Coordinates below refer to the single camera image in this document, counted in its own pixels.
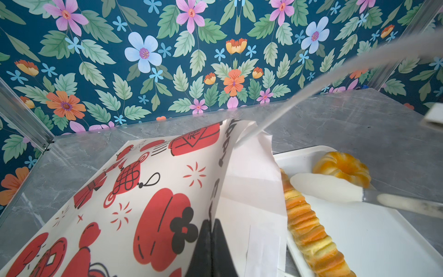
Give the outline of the long striped fake bread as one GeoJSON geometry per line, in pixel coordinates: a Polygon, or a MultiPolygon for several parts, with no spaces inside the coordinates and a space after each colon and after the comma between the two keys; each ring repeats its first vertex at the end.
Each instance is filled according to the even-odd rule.
{"type": "Polygon", "coordinates": [[[305,262],[317,277],[354,277],[344,254],[320,224],[316,213],[301,192],[290,184],[283,169],[281,180],[287,211],[287,227],[305,262]]]}

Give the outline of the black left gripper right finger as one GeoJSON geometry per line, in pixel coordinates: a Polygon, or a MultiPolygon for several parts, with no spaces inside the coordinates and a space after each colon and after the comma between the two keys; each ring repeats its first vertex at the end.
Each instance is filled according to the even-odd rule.
{"type": "Polygon", "coordinates": [[[237,277],[221,221],[216,219],[212,230],[212,276],[237,277]]]}

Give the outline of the round fluted fake bread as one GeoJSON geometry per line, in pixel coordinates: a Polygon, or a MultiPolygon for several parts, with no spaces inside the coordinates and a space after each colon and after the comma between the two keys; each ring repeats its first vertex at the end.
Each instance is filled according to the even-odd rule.
{"type": "Polygon", "coordinates": [[[371,186],[368,167],[359,159],[344,152],[326,153],[315,164],[312,173],[331,175],[365,189],[371,186]]]}

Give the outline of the red white paper bag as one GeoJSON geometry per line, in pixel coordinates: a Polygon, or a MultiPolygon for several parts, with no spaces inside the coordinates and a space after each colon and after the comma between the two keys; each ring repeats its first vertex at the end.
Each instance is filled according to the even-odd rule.
{"type": "Polygon", "coordinates": [[[262,123],[229,119],[127,142],[1,270],[3,277],[185,277],[204,220],[219,219],[239,276],[277,276],[286,250],[280,167],[265,129],[362,68],[443,53],[413,34],[321,76],[262,123]]]}

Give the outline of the metal tongs with white tips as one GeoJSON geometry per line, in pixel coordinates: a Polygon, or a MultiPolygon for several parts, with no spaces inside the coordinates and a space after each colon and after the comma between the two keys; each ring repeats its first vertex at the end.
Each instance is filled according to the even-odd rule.
{"type": "Polygon", "coordinates": [[[365,189],[331,175],[298,173],[290,178],[290,183],[304,195],[328,202],[369,203],[427,217],[439,219],[443,217],[442,203],[365,189]]]}

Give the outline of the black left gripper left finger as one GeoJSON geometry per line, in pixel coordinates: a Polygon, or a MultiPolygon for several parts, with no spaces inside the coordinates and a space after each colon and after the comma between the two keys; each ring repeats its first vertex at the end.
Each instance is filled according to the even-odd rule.
{"type": "Polygon", "coordinates": [[[211,221],[202,222],[192,259],[185,277],[211,277],[211,221]]]}

